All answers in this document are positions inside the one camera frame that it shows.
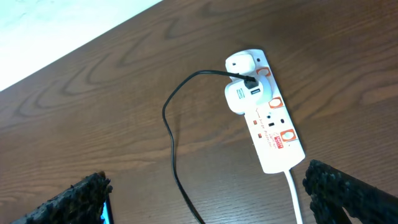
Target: white cable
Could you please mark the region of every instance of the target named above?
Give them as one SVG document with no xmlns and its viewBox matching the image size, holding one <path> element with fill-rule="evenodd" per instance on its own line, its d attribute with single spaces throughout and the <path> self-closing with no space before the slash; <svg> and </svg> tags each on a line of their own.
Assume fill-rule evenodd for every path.
<svg viewBox="0 0 398 224">
<path fill-rule="evenodd" d="M 292 201 L 294 207 L 294 213 L 296 214 L 297 224 L 303 224 L 303 219 L 301 217 L 299 198 L 297 197 L 296 187 L 294 185 L 292 174 L 290 170 L 285 171 L 287 183 L 289 184 L 290 193 L 292 194 Z"/>
</svg>

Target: black cable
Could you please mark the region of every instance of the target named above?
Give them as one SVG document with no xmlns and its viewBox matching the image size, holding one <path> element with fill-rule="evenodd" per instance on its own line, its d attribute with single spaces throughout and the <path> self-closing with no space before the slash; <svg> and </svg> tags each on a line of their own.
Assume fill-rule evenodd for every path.
<svg viewBox="0 0 398 224">
<path fill-rule="evenodd" d="M 176 89 L 172 92 L 172 94 L 167 98 L 166 102 L 163 105 L 163 110 L 162 110 L 162 117 L 163 117 L 163 122 L 167 128 L 167 131 L 169 132 L 170 135 L 170 140 L 171 140 L 171 153 L 172 153 L 172 172 L 173 172 L 173 176 L 174 176 L 174 180 L 175 183 L 177 184 L 178 188 L 181 191 L 182 197 L 185 200 L 185 203 L 187 203 L 188 208 L 190 209 L 190 211 L 192 212 L 192 215 L 197 219 L 198 223 L 202 223 L 205 224 L 205 222 L 203 221 L 203 219 L 201 218 L 201 216 L 199 215 L 198 211 L 195 209 L 195 206 L 193 206 L 191 200 L 189 199 L 187 193 L 185 192 L 184 188 L 182 187 L 180 180 L 178 179 L 178 175 L 177 175 L 177 170 L 176 170 L 176 165 L 175 165 L 175 149 L 174 149 L 174 137 L 172 134 L 172 131 L 170 130 L 169 125 L 167 124 L 167 120 L 166 120 L 166 107 L 168 105 L 168 103 L 170 102 L 170 100 L 173 98 L 173 96 L 179 91 L 179 89 L 181 89 L 181 87 L 186 84 L 186 82 L 188 82 L 191 78 L 197 76 L 197 75 L 202 75 L 202 74 L 212 74 L 212 75 L 224 75 L 224 76 L 228 76 L 228 77 L 235 77 L 235 78 L 241 78 L 243 80 L 246 81 L 251 81 L 251 82 L 255 82 L 256 79 L 253 77 L 249 77 L 249 76 L 245 76 L 245 75 L 238 75 L 235 73 L 229 73 L 229 72 L 223 72 L 223 71 L 217 71 L 217 70 L 200 70 L 197 71 L 193 74 L 191 74 L 190 76 L 188 76 L 183 82 L 181 82 L 181 84 L 179 84 Z"/>
</svg>

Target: power strip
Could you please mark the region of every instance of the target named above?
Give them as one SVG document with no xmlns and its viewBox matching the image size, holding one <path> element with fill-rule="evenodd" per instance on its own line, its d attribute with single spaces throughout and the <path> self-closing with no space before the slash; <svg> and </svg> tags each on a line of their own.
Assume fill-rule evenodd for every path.
<svg viewBox="0 0 398 224">
<path fill-rule="evenodd" d="M 263 171 L 266 174 L 285 172 L 297 223 L 302 223 L 289 170 L 301 162 L 305 154 L 266 56 L 262 50 L 243 50 L 228 57 L 225 66 L 228 72 L 254 77 L 257 81 L 230 77 L 232 82 L 225 88 L 226 100 L 233 112 L 244 114 Z"/>
</svg>

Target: wooden surface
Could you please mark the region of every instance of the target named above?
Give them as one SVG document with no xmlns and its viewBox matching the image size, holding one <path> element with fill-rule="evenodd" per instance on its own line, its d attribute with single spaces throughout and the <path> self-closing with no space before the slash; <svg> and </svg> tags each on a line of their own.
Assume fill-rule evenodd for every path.
<svg viewBox="0 0 398 224">
<path fill-rule="evenodd" d="M 0 223 L 99 170 L 115 223 L 194 223 L 161 107 L 186 76 L 248 48 L 266 51 L 305 148 L 305 223 L 310 159 L 398 196 L 397 21 L 395 0 L 156 5 L 0 93 Z M 180 180 L 208 223 L 295 223 L 285 177 L 262 173 L 227 83 L 196 78 L 169 105 Z"/>
</svg>

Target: dark wood grain pattern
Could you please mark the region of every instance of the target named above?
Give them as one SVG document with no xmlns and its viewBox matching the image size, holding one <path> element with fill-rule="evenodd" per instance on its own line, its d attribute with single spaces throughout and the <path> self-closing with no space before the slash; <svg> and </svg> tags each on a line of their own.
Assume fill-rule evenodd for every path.
<svg viewBox="0 0 398 224">
<path fill-rule="evenodd" d="M 305 223 L 310 159 L 398 196 L 397 21 L 395 0 L 161 2 L 0 93 L 0 223 L 99 170 L 116 223 L 194 223 L 161 107 L 186 76 L 248 48 L 266 51 L 305 147 Z M 196 78 L 169 105 L 180 180 L 208 223 L 295 223 L 284 175 L 262 173 L 226 104 L 228 82 Z"/>
</svg>

